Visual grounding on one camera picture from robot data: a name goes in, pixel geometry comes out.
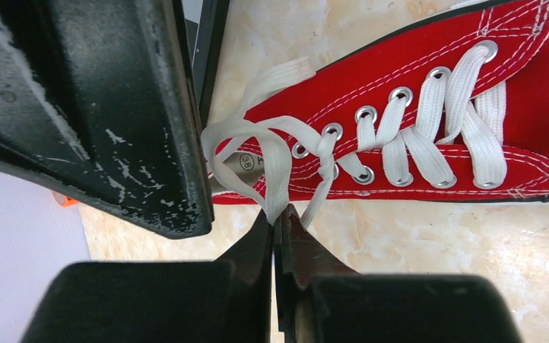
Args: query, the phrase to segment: orange object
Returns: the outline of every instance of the orange object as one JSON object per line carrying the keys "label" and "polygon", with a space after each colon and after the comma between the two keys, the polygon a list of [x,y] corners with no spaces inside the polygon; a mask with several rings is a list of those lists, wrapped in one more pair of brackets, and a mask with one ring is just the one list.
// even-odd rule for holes
{"label": "orange object", "polygon": [[54,191],[51,192],[54,195],[54,199],[56,200],[56,202],[62,207],[68,207],[79,203],[77,200],[69,198],[64,194],[60,194]]}

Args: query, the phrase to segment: silver eyelet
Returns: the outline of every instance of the silver eyelet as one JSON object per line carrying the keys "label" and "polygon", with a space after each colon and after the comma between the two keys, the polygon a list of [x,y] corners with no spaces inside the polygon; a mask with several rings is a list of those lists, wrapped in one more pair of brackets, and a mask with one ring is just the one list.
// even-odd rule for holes
{"label": "silver eyelet", "polygon": [[498,45],[494,41],[490,41],[490,40],[480,41],[475,46],[484,46],[489,50],[489,54],[485,59],[485,63],[491,61],[495,57],[495,55],[498,54]]}
{"label": "silver eyelet", "polygon": [[450,75],[451,75],[451,70],[449,70],[449,68],[447,68],[446,66],[438,66],[428,73],[428,76],[426,77],[426,79],[430,77],[435,77],[437,79],[440,79],[441,76],[445,76],[445,78],[449,79]]}
{"label": "silver eyelet", "polygon": [[407,186],[409,186],[412,182],[413,182],[413,175],[408,174],[406,180],[399,179],[399,180],[393,182],[392,184],[395,185],[395,186],[397,186],[397,187],[407,187]]}
{"label": "silver eyelet", "polygon": [[292,156],[296,159],[303,159],[308,156],[308,149],[306,149],[302,143],[296,142],[292,148]]}
{"label": "silver eyelet", "polygon": [[334,132],[336,134],[335,140],[339,141],[340,138],[342,138],[342,134],[344,133],[342,125],[338,123],[328,124],[326,127],[323,128],[323,131],[321,131],[321,135],[324,136],[325,134],[333,134]]}
{"label": "silver eyelet", "polygon": [[454,175],[451,180],[439,182],[438,184],[432,184],[432,186],[438,189],[447,189],[453,187],[456,182],[458,182],[458,178]]}
{"label": "silver eyelet", "polygon": [[363,167],[365,168],[365,174],[362,174],[359,177],[352,177],[352,179],[358,184],[370,184],[375,179],[375,174],[373,174],[373,170],[368,166]]}
{"label": "silver eyelet", "polygon": [[480,184],[477,182],[477,180],[473,179],[473,184],[480,189],[494,189],[498,188],[501,184],[496,184],[495,182],[485,182],[484,184]]}
{"label": "silver eyelet", "polygon": [[407,87],[398,87],[393,89],[388,96],[388,101],[391,101],[392,98],[397,97],[400,99],[405,98],[405,106],[409,106],[413,100],[413,92]]}
{"label": "silver eyelet", "polygon": [[365,105],[357,110],[355,113],[355,123],[359,123],[359,119],[365,118],[366,116],[371,116],[371,122],[375,123],[377,118],[377,111],[373,106]]}

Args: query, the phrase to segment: eyelet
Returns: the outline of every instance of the eyelet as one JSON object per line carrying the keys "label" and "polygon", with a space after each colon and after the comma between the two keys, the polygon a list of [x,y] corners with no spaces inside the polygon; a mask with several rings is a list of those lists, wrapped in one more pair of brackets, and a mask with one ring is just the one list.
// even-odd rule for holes
{"label": "eyelet", "polygon": [[365,174],[362,174],[359,177],[352,177],[352,179],[355,180],[355,182],[358,184],[370,184],[375,179],[375,174],[373,174],[373,170],[368,166],[363,167],[365,168]]}
{"label": "eyelet", "polygon": [[395,186],[397,186],[397,187],[407,187],[407,186],[409,186],[412,182],[413,182],[413,175],[408,174],[406,180],[399,179],[399,180],[393,182],[392,184],[395,185]]}
{"label": "eyelet", "polygon": [[443,181],[443,182],[440,182],[438,184],[432,184],[432,186],[435,187],[435,188],[438,188],[438,189],[447,189],[447,188],[453,187],[456,182],[458,182],[458,178],[455,177],[455,175],[454,175],[451,180]]}
{"label": "eyelet", "polygon": [[480,184],[477,182],[477,180],[473,179],[473,184],[480,189],[494,189],[498,188],[501,184],[496,184],[495,182],[485,182],[484,184]]}
{"label": "eyelet", "polygon": [[388,96],[388,101],[392,101],[392,98],[397,97],[399,99],[405,98],[405,106],[409,106],[413,100],[413,92],[407,87],[398,87],[393,89]]}
{"label": "eyelet", "polygon": [[333,134],[334,132],[336,133],[335,140],[339,141],[340,138],[342,138],[342,134],[344,133],[342,125],[338,123],[328,124],[326,127],[323,128],[323,131],[321,131],[321,135],[324,136],[325,134]]}
{"label": "eyelet", "polygon": [[489,54],[487,55],[487,58],[485,58],[485,63],[491,61],[495,55],[498,54],[498,45],[494,41],[480,41],[475,46],[484,46],[489,50]]}
{"label": "eyelet", "polygon": [[294,144],[293,148],[292,148],[292,156],[295,157],[296,159],[303,159],[305,158],[306,156],[308,156],[308,149],[306,149],[302,143],[300,142],[296,142],[296,144]]}
{"label": "eyelet", "polygon": [[365,118],[366,116],[371,116],[371,122],[375,123],[377,118],[377,111],[373,106],[365,105],[357,110],[355,113],[355,123],[359,123],[359,119]]}
{"label": "eyelet", "polygon": [[437,79],[440,79],[441,76],[445,76],[445,78],[449,79],[450,75],[451,75],[451,70],[449,70],[449,68],[447,68],[446,66],[438,66],[428,73],[428,76],[426,77],[426,79],[429,79],[430,77],[435,77]]}

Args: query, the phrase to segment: red shoe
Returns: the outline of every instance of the red shoe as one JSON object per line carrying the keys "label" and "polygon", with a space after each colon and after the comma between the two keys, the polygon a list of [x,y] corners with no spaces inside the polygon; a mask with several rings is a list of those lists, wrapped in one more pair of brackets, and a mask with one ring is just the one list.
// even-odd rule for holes
{"label": "red shoe", "polygon": [[549,201],[549,0],[454,9],[314,76],[296,60],[246,100],[297,82],[205,129],[215,179],[239,193],[215,185],[214,203],[258,202],[272,221],[312,199],[308,225],[325,197]]}

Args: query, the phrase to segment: beige marble surface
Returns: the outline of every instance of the beige marble surface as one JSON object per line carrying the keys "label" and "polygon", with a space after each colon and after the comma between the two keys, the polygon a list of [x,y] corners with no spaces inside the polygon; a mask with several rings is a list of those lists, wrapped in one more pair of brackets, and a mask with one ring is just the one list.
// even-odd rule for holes
{"label": "beige marble surface", "polygon": [[[263,68],[299,56],[324,66],[455,2],[231,0],[211,120],[233,113],[244,85]],[[216,206],[211,234],[169,241],[80,209],[92,257],[107,260],[215,259],[259,210]],[[310,231],[360,272],[483,275],[503,294],[525,341],[549,342],[549,204],[328,201]]]}

